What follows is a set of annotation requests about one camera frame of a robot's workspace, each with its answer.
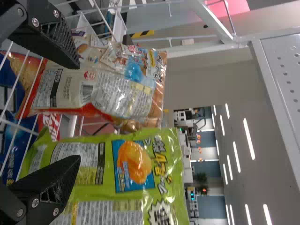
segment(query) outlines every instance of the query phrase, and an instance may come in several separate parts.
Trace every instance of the store shelf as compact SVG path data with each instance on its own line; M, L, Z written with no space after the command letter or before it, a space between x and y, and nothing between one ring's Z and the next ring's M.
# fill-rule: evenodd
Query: store shelf
M251 42L300 189L300 29Z

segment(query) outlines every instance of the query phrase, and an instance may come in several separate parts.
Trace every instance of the pegboard panel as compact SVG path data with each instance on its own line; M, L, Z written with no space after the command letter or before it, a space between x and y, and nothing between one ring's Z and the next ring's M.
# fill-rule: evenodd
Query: pegboard panel
M300 35L267 38L261 40L261 44L299 146Z

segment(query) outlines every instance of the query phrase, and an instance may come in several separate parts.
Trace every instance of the nutrition label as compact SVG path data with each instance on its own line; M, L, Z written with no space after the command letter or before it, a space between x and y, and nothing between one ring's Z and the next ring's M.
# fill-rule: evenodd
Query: nutrition label
M33 157L28 174L31 174L35 172L36 170L40 169L42 157L44 154L45 149L47 148L47 145L38 146L37 153Z
M143 225L141 200L68 203L50 225Z
M75 184L102 184L105 143L60 142L52 153L50 163L72 155L81 156Z
M99 72L92 104L99 110L121 118L147 117L152 104L153 89L140 83Z
M47 69L42 75L32 107L56 107L56 92L63 69Z

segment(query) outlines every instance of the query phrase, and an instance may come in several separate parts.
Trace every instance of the yellow black tape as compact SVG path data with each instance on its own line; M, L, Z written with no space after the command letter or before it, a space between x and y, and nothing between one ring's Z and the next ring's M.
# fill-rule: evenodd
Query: yellow black tape
M140 38L140 37L149 36L149 35L153 35L153 34L154 34L154 30L146 30L146 31L143 31L143 32L137 32L137 33L134 33L134 34L130 34L129 36L132 39L135 39L135 38Z

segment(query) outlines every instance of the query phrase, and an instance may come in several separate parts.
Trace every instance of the ceiling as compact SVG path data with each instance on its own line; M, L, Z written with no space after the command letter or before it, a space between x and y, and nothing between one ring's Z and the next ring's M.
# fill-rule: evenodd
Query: ceiling
M224 184L226 204L232 205L236 225L247 225L245 204L249 207L253 225L267 225L263 205L267 204L273 225L290 225L300 221L300 192L286 153L265 85L259 73L253 92L261 96L239 103L228 100L230 118L225 105L217 105L215 134L219 146L219 160L225 183L223 164L226 167L228 185ZM223 118L225 135L222 134L220 115ZM243 125L247 119L255 159L252 160ZM238 173L233 150L236 142L241 172ZM230 158L230 179L227 155Z

